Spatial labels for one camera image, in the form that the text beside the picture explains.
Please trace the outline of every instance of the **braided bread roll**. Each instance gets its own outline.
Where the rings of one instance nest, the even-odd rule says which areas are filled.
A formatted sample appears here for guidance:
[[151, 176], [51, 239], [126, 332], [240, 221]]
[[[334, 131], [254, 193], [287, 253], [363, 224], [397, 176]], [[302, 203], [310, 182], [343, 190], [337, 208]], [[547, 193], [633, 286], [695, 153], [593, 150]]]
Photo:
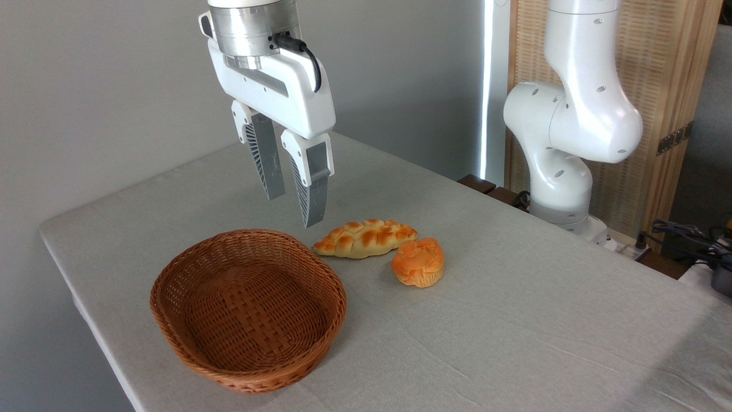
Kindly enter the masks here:
[[414, 239], [417, 239], [417, 231], [409, 225], [369, 219], [363, 223], [348, 222], [333, 229], [313, 246], [313, 250], [322, 256], [363, 259], [389, 253]]

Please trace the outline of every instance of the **bamboo panel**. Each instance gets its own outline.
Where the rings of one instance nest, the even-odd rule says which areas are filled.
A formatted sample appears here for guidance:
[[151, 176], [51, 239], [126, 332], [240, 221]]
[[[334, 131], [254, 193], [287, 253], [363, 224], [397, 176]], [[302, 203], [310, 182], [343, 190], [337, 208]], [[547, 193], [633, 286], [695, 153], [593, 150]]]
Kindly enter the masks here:
[[[515, 1], [511, 85], [530, 80], [560, 82], [543, 54], [547, 3]], [[623, 4], [616, 65], [628, 98], [643, 117], [643, 138], [625, 162], [587, 162], [594, 178], [590, 213], [618, 232], [635, 237], [649, 218], [668, 217], [671, 212], [686, 144], [657, 157], [658, 142], [693, 118], [714, 36], [710, 16], [714, 8], [718, 14], [720, 5], [721, 0], [626, 0]], [[506, 181], [513, 191], [528, 190], [526, 160], [518, 142], [508, 139]]]
[[[692, 25], [690, 37], [687, 38], [687, 60], [688, 70], [680, 70], [681, 85], [676, 93], [676, 104], [670, 116], [667, 116], [667, 129], [674, 130], [678, 127], [674, 122], [678, 119], [693, 119], [696, 106], [701, 93], [706, 66], [709, 62], [709, 54], [712, 51], [712, 40], [716, 32], [716, 22], [720, 14], [720, 3], [718, 1], [707, 1], [693, 4], [694, 8], [687, 10], [694, 16], [698, 24]], [[666, 219], [671, 214], [673, 198], [676, 194], [676, 184], [681, 174], [681, 166], [686, 152], [687, 142], [664, 153], [655, 160], [651, 173], [651, 181], [657, 182], [654, 191], [649, 192], [651, 196], [643, 214], [641, 227], [647, 229], [655, 218]]]

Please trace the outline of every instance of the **basket rim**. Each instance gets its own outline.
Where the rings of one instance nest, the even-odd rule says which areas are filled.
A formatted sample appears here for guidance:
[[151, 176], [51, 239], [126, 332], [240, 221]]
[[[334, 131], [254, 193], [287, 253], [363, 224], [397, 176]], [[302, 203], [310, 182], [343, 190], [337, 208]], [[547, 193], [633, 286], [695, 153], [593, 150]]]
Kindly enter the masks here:
[[[335, 283], [338, 298], [340, 298], [340, 304], [338, 305], [336, 315], [328, 325], [325, 334], [318, 339], [311, 347], [305, 352], [293, 357], [285, 363], [275, 365], [267, 369], [260, 369], [256, 371], [240, 371], [240, 370], [229, 370], [221, 369], [211, 365], [209, 362], [200, 359], [198, 356], [194, 356], [186, 346], [181, 342], [179, 334], [172, 328], [168, 322], [168, 314], [166, 313], [162, 299], [163, 294], [161, 293], [163, 287], [170, 280], [173, 269], [185, 263], [186, 260], [190, 259], [194, 255], [193, 252], [200, 249], [207, 249], [213, 242], [217, 242], [222, 238], [229, 238], [238, 235], [245, 235], [247, 233], [256, 233], [259, 235], [269, 235], [278, 238], [289, 240], [291, 244], [302, 250], [305, 254], [312, 258], [313, 264], [317, 265], [319, 269], [327, 276], [328, 280]], [[160, 275], [155, 279], [152, 290], [150, 292], [150, 308], [157, 321], [158, 326], [163, 332], [163, 335], [168, 340], [168, 343], [173, 348], [173, 351], [190, 369], [193, 369], [199, 374], [205, 375], [209, 378], [214, 379], [229, 379], [229, 378], [246, 378], [250, 383], [267, 382], [269, 380], [290, 375], [294, 372], [299, 371], [303, 366], [314, 362], [315, 360], [322, 358], [324, 353], [328, 351], [333, 340], [337, 336], [340, 328], [343, 326], [343, 321], [346, 318], [346, 292], [343, 288], [343, 283], [340, 281], [335, 272], [323, 262], [313, 251], [306, 247], [302, 242], [297, 240], [295, 237], [290, 236], [283, 232], [278, 232], [270, 229], [236, 229], [229, 232], [219, 233], [218, 235], [211, 236], [208, 239], [202, 240], [194, 244], [193, 246], [185, 249], [183, 252], [174, 257], [170, 263], [168, 263]]]

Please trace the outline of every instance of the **white wall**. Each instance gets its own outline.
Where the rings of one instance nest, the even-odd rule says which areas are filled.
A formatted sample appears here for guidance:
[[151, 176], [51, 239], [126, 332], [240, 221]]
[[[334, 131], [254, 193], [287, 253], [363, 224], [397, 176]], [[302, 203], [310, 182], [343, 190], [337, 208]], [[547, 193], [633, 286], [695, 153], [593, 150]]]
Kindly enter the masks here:
[[[482, 0], [299, 7], [337, 131], [449, 177], [476, 172]], [[236, 142], [197, 29], [205, 9], [0, 2], [0, 410], [131, 409], [37, 227]]]

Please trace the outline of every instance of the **cable connector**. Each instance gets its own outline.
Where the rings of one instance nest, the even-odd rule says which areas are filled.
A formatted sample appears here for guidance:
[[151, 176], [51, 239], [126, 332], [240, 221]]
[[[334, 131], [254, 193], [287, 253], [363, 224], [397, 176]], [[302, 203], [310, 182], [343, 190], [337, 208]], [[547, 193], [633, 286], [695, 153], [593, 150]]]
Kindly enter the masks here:
[[289, 51], [296, 51], [298, 53], [304, 53], [307, 48], [307, 44], [300, 39], [296, 39], [288, 34], [277, 33], [274, 35], [274, 43], [277, 47], [286, 48]]
[[643, 232], [638, 233], [638, 237], [635, 239], [635, 248], [645, 249], [646, 247], [648, 247], [648, 244], [646, 243], [646, 235]]

